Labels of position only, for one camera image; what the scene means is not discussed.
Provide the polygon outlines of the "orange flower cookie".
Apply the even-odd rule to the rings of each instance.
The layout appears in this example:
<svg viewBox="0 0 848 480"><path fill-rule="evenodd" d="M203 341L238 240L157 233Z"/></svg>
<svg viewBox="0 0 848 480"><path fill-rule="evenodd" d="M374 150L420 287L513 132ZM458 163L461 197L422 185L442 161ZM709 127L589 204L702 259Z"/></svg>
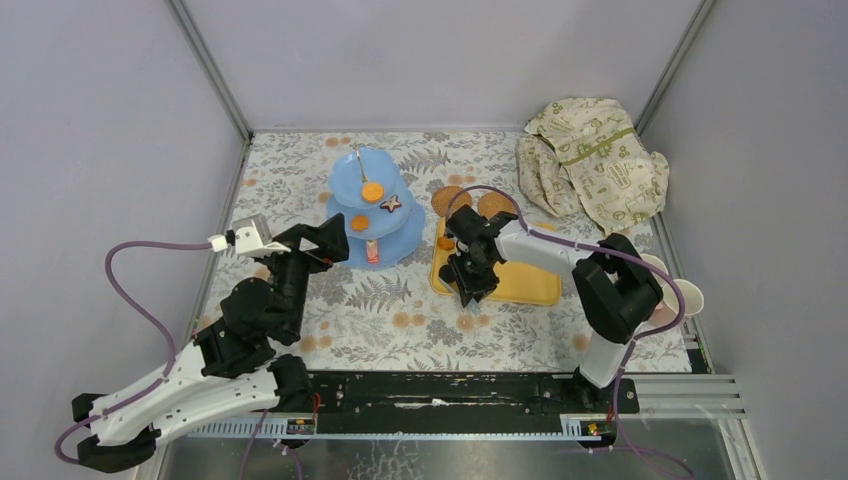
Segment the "orange flower cookie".
<svg viewBox="0 0 848 480"><path fill-rule="evenodd" d="M350 228L354 232L364 232L370 226L370 220L365 215L356 215L350 221Z"/></svg>

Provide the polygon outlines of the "pink cake slice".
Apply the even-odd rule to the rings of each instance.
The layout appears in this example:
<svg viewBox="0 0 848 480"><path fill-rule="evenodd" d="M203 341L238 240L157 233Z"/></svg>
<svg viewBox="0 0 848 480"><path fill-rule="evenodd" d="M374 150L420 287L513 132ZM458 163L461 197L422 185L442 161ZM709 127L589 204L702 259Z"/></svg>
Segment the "pink cake slice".
<svg viewBox="0 0 848 480"><path fill-rule="evenodd" d="M380 263L379 244L376 239L365 242L365 256L368 265L377 265Z"/></svg>

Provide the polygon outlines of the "yellow serving tray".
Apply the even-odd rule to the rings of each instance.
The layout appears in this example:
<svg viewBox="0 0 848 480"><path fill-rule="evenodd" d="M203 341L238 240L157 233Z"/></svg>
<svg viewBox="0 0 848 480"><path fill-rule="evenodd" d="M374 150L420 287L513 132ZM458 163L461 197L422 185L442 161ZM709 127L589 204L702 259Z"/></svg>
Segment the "yellow serving tray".
<svg viewBox="0 0 848 480"><path fill-rule="evenodd" d="M438 294L458 296L450 289L452 285L445 284L439 278L439 271L447 265L449 254L455 252L442 249L439 243L433 248L430 284ZM494 273L499 283L485 301L553 306L562 297L561 278L532 265L520 262L496 263Z"/></svg>

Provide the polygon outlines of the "blue three-tier cake stand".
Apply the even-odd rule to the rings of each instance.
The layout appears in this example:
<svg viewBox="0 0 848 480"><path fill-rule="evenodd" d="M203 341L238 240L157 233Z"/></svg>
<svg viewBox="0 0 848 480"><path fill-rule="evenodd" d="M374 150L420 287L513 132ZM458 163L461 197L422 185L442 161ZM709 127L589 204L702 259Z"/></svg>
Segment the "blue three-tier cake stand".
<svg viewBox="0 0 848 480"><path fill-rule="evenodd" d="M381 201L369 204L361 197L365 182L378 182L385 190ZM397 265L410 256L421 244L426 223L424 208L415 199L399 165L383 149L355 146L352 152L339 158L328 178L331 193L326 204L329 217L342 213L350 253L345 264L351 268L379 270ZM389 214L380 204L397 194L403 206ZM356 215L370 220L364 232L354 232L350 221ZM376 239L379 244L380 263L368 265L365 242Z"/></svg>

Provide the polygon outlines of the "orange waffle cookie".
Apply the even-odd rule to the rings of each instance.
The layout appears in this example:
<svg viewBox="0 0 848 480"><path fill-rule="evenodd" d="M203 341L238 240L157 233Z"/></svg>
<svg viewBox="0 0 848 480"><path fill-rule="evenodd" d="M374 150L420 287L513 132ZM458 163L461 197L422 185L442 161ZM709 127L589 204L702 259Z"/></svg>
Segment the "orange waffle cookie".
<svg viewBox="0 0 848 480"><path fill-rule="evenodd" d="M365 202L373 204L382 200L385 190L378 182L365 182L360 193Z"/></svg>

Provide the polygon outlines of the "woven rattan coaster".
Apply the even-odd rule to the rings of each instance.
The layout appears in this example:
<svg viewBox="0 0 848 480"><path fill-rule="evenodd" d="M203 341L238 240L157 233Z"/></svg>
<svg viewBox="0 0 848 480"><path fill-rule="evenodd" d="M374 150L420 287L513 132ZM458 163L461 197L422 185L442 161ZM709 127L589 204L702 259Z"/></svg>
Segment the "woven rattan coaster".
<svg viewBox="0 0 848 480"><path fill-rule="evenodd" d="M500 214L517 217L517 210L513 202L504 194L489 191L477 202L478 213L486 219L493 219Z"/></svg>
<svg viewBox="0 0 848 480"><path fill-rule="evenodd" d="M452 211L455 211L462 206L472 206L473 200L468 192L455 185L445 186L433 193L431 206L436 215L445 217L450 205L453 206Z"/></svg>

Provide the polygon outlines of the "star shaped cookie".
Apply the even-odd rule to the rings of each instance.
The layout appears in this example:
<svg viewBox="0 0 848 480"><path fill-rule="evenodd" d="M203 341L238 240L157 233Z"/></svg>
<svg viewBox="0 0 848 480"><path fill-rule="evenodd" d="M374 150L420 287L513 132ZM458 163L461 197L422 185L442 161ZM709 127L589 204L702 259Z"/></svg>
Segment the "star shaped cookie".
<svg viewBox="0 0 848 480"><path fill-rule="evenodd" d="M386 199L380 204L380 208L382 210L385 210L389 214L394 213L402 206L403 203L400 201L399 196L397 194L390 196L388 199Z"/></svg>

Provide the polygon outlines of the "light blue tongs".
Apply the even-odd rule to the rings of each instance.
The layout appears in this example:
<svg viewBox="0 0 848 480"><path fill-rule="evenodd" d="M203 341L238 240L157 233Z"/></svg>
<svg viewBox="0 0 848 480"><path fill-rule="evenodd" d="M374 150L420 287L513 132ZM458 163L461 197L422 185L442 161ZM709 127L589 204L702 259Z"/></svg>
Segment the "light blue tongs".
<svg viewBox="0 0 848 480"><path fill-rule="evenodd" d="M480 304L474 299L471 299L469 301L469 303L466 305L466 309L474 315L479 315L481 312Z"/></svg>

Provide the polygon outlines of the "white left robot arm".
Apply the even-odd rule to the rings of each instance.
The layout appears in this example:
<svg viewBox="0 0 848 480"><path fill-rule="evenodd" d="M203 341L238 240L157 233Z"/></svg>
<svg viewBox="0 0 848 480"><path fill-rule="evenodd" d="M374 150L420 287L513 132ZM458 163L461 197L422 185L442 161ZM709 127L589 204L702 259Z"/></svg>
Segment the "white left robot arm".
<svg viewBox="0 0 848 480"><path fill-rule="evenodd" d="M88 435L72 462L117 473L201 426L251 411L315 414L318 393L302 358L279 353L301 338L310 278L349 257L342 214L322 224L297 224L272 234L262 215L232 224L200 244L232 251L265 266L268 279L237 283L220 317L185 346L167 339L165 364L109 394L72 402L73 427Z"/></svg>

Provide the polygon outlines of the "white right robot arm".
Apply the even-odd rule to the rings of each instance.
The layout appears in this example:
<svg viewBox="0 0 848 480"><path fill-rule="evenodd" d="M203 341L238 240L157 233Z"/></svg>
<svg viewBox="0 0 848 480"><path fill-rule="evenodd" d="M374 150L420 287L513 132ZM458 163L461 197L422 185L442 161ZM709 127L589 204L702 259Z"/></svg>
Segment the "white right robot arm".
<svg viewBox="0 0 848 480"><path fill-rule="evenodd" d="M439 278L464 307L480 303L496 290L498 264L522 263L571 279L593 331L575 371L581 378L573 386L573 396L589 412L607 405L636 330L664 297L649 263L633 244L620 234L597 244L581 244L530 226L516 214L500 212L485 218L469 206L446 219L444 233L455 241L456 250Z"/></svg>

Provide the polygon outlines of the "orange round cookie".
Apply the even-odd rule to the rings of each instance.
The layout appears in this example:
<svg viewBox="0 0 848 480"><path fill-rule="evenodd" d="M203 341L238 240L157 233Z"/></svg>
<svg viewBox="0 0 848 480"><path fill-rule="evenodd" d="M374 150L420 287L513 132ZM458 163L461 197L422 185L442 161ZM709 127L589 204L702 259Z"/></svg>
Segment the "orange round cookie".
<svg viewBox="0 0 848 480"><path fill-rule="evenodd" d="M455 241L447 236L440 236L436 241L437 247L441 251L451 252L455 249Z"/></svg>

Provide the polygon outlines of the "printed cloth bag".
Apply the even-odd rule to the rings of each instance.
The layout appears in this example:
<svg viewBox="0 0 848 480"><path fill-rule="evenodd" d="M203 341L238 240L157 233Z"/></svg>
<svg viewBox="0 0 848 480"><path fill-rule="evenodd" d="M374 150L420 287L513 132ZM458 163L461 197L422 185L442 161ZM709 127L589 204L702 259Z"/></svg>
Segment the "printed cloth bag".
<svg viewBox="0 0 848 480"><path fill-rule="evenodd" d="M578 211L619 233L664 211L670 168L619 101L572 97L532 117L516 148L520 191L554 217Z"/></svg>

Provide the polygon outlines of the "green paper cup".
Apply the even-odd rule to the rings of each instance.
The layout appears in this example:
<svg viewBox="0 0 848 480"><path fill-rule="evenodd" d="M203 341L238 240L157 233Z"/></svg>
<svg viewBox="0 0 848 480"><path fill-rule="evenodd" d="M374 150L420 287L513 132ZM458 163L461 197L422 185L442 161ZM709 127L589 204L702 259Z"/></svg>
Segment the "green paper cup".
<svg viewBox="0 0 848 480"><path fill-rule="evenodd" d="M658 282L662 282L665 280L665 277L668 275L669 271L666 264L661 258L647 253L641 253L640 257L644 262L650 265L649 271L657 279Z"/></svg>

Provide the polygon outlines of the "pink paper cup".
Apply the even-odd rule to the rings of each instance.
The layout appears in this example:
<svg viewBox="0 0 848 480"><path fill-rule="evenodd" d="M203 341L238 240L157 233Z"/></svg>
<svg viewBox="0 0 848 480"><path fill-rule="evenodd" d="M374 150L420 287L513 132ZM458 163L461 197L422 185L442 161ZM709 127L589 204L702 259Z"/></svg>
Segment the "pink paper cup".
<svg viewBox="0 0 848 480"><path fill-rule="evenodd" d="M699 314L704 307L702 291L695 284L685 279L674 279L673 284L683 297L683 317L688 318ZM672 285L662 282L661 287L663 299L649 318L649 323L654 327L671 324L680 311L680 304Z"/></svg>

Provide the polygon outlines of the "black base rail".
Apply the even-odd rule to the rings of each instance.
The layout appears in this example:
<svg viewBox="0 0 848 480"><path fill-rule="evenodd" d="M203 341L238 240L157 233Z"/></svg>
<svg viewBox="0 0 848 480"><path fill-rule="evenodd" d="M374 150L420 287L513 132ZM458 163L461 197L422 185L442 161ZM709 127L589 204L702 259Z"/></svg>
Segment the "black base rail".
<svg viewBox="0 0 848 480"><path fill-rule="evenodd" d="M545 372L342 371L309 373L311 388L296 405L320 412L388 405L397 408L447 406L522 407L532 414L609 415L640 411L634 382L597 388L571 374Z"/></svg>

